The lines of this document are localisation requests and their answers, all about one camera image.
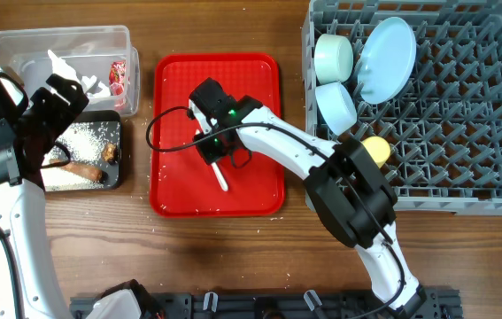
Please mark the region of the white plastic spoon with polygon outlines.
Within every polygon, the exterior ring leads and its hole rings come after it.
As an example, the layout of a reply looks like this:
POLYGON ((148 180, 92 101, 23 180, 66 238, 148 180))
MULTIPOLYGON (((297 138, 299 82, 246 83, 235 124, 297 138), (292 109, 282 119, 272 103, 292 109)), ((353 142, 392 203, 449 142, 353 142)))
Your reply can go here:
POLYGON ((219 148, 214 144, 212 140, 205 141, 196 146, 199 155, 204 159, 204 162, 212 167, 212 170, 216 176, 216 179, 223 191, 228 191, 228 183, 222 174, 217 160, 219 157, 219 148))

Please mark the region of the white tissue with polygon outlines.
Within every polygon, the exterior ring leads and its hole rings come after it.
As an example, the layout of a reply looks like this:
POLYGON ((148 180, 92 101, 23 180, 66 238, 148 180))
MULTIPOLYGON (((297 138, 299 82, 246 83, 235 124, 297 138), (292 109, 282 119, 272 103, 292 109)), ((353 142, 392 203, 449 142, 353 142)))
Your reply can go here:
POLYGON ((52 50, 47 50, 47 54, 52 64, 52 73, 67 80, 78 82, 88 97, 102 98, 111 95, 109 87, 102 83, 95 75, 87 76, 79 73, 75 68, 68 65, 63 58, 59 58, 52 50))

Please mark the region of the brown carrot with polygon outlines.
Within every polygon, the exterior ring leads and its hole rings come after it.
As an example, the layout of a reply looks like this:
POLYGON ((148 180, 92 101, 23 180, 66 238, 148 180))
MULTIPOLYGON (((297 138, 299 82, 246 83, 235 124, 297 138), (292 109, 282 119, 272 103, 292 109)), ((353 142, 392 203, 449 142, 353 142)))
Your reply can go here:
POLYGON ((103 171, 89 164, 73 162, 71 160, 51 159, 45 168, 58 167, 66 172, 78 175, 91 182, 100 182, 103 177, 103 171))

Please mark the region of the brown food scrap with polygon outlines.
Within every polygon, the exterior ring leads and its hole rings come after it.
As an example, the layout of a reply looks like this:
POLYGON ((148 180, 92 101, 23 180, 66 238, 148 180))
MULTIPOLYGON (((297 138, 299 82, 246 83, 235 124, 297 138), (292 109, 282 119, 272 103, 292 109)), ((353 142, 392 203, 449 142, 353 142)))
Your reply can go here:
POLYGON ((117 159, 118 147, 116 144, 108 143, 101 152, 101 159, 107 163, 114 163, 117 159))

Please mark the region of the red snack wrapper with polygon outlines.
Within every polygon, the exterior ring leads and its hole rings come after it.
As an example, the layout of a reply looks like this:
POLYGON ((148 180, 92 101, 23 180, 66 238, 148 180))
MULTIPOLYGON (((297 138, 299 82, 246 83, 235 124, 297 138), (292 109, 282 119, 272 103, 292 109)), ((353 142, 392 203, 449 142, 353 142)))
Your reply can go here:
POLYGON ((120 111, 124 108, 126 99, 120 97, 124 93, 126 80, 126 61, 114 61, 111 64, 109 73, 109 89, 113 97, 119 97, 114 102, 114 108, 116 111, 120 111))

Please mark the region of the small light blue bowl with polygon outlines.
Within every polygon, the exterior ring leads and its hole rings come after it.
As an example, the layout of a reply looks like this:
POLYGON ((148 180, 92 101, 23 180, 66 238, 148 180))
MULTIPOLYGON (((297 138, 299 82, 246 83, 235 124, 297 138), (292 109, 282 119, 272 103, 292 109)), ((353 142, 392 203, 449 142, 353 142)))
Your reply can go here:
POLYGON ((314 93, 322 119, 336 136, 342 135, 357 122, 355 104, 342 83, 323 84, 314 93))

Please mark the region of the green bowl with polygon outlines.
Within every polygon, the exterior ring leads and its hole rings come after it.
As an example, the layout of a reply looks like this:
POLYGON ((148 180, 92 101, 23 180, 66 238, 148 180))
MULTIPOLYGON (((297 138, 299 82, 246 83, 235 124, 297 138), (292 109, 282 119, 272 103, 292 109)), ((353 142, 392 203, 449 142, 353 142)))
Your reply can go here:
POLYGON ((321 35, 314 48, 313 63, 320 84, 347 81, 353 69, 351 42, 341 35, 321 35))

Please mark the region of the yellow plastic cup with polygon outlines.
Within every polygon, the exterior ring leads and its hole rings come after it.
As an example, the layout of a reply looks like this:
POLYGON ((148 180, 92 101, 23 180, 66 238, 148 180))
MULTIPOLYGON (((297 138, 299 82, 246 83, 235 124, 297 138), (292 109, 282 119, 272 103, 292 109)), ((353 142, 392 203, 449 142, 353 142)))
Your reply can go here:
POLYGON ((390 144, 382 137, 371 136, 363 140, 362 145, 367 150, 376 166, 381 168, 391 155, 390 144))

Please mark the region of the light blue plate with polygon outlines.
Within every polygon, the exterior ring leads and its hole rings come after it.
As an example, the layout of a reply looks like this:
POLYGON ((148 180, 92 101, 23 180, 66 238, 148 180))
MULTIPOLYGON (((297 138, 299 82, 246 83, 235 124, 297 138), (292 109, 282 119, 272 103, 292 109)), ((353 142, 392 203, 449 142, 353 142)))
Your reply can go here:
POLYGON ((361 98, 377 105, 394 98, 407 84, 416 58, 413 29, 401 18, 383 20, 361 52, 358 81, 361 98))

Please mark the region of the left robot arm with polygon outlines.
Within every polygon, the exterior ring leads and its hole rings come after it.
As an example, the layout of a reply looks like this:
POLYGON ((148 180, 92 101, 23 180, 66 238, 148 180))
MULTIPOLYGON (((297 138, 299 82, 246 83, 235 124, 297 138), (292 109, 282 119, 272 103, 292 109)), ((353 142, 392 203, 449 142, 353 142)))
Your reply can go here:
POLYGON ((0 72, 0 318, 70 318, 45 226, 44 156, 89 100, 52 74, 28 96, 0 72))

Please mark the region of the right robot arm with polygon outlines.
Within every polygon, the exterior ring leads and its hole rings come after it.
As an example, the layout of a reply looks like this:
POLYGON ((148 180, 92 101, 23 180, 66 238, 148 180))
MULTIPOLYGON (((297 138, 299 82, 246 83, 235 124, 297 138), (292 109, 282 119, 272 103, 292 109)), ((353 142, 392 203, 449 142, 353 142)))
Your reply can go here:
POLYGON ((416 315, 425 293, 398 242, 398 198, 367 146, 311 136, 253 97, 235 99, 212 78, 190 93, 189 109, 203 126, 194 143, 206 163, 245 149, 294 173, 324 227, 357 251, 381 308, 396 318, 416 315))

